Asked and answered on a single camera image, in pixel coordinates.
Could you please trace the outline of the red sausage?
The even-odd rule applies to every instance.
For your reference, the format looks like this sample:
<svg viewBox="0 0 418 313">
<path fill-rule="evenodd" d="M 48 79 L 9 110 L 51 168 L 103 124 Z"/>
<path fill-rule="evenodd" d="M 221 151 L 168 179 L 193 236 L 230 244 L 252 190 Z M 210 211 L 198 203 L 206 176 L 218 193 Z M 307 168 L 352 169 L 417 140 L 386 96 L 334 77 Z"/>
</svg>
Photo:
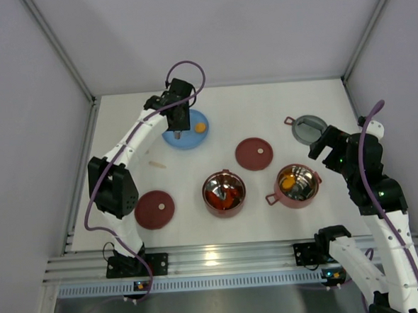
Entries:
<svg viewBox="0 0 418 313">
<path fill-rule="evenodd" d="M 207 198 L 209 205 L 215 210 L 225 210 L 225 198 L 209 190 L 205 192 L 205 197 Z"/>
</svg>

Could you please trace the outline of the red orange carrot slice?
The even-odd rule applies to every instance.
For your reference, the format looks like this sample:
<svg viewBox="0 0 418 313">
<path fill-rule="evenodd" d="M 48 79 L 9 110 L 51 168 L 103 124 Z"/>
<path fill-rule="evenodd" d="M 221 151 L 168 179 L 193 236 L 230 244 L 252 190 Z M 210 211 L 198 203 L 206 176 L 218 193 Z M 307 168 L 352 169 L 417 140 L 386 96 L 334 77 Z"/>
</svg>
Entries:
<svg viewBox="0 0 418 313">
<path fill-rule="evenodd" d="M 233 203 L 238 203 L 240 201 L 241 194 L 238 188 L 229 186 L 225 189 L 225 192 L 226 192 L 226 195 L 225 195 L 226 202 L 229 205 Z"/>
</svg>

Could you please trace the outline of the long metal tongs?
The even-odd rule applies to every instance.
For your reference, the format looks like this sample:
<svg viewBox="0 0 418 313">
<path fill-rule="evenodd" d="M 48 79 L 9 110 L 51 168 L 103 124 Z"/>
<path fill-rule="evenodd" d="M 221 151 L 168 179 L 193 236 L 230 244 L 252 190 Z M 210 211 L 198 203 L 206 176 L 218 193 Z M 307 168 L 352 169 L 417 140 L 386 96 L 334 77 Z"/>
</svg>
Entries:
<svg viewBox="0 0 418 313">
<path fill-rule="evenodd" d="M 177 139 L 177 140 L 179 140 L 180 138 L 181 138 L 181 133 L 182 133 L 182 131 L 175 131 L 174 132 L 174 138 L 175 139 Z"/>
</svg>

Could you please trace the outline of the orange food slices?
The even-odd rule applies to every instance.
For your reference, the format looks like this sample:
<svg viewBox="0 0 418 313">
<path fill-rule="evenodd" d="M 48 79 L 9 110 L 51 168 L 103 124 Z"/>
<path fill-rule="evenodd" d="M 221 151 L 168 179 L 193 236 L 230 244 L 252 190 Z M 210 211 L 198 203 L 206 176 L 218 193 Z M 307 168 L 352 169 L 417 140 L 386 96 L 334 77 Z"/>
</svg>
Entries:
<svg viewBox="0 0 418 313">
<path fill-rule="evenodd" d="M 289 191 L 296 184 L 295 175 L 293 173 L 285 173 L 279 183 L 282 191 Z"/>
</svg>

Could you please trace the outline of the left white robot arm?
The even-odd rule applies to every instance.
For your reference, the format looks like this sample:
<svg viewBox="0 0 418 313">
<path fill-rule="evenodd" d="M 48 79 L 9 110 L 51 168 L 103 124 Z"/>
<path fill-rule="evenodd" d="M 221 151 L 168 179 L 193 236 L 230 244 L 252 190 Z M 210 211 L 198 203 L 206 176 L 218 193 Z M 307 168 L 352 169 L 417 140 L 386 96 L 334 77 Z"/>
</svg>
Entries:
<svg viewBox="0 0 418 313">
<path fill-rule="evenodd" d="M 193 84 L 172 79 L 160 96 L 146 100 L 137 121 L 114 148 L 103 157 L 94 156 L 89 160 L 89 202 L 84 227 L 87 231 L 95 231 L 95 227 L 87 224 L 93 208 L 108 220 L 108 226 L 100 226 L 98 230 L 109 233 L 115 240 L 113 256 L 107 265 L 109 278 L 151 273 L 145 261 L 145 245 L 137 233 L 137 223 L 128 216 L 139 200 L 129 167 L 137 164 L 163 133 L 190 129 L 189 101 L 196 96 Z"/>
</svg>

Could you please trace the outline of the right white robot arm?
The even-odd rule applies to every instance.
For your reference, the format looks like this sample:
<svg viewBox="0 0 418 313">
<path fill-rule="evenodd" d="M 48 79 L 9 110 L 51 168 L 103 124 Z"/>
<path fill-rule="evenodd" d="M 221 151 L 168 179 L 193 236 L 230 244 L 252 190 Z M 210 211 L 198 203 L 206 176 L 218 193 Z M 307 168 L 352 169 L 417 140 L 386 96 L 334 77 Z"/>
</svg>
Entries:
<svg viewBox="0 0 418 313">
<path fill-rule="evenodd" d="M 310 145 L 316 159 L 326 147 L 325 167 L 343 176 L 351 201 L 371 231 L 381 267 L 361 251 L 349 230 L 333 225 L 314 240 L 321 257 L 339 263 L 365 297 L 368 313 L 418 313 L 418 254 L 400 184 L 383 173 L 383 127 L 371 123 L 353 135 L 330 125 Z"/>
</svg>

